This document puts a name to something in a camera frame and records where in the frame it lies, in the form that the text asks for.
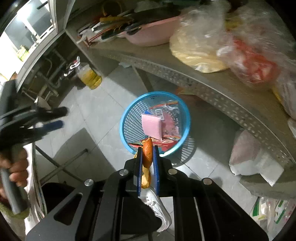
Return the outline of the person's left hand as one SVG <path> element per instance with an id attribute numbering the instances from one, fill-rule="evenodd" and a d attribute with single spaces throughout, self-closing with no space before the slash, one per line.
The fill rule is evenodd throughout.
<path id="1" fill-rule="evenodd" d="M 1 168 L 7 169 L 10 173 L 9 179 L 18 187 L 26 187 L 28 182 L 28 154 L 24 148 L 18 151 L 16 160 L 11 162 L 4 154 L 1 153 Z"/>

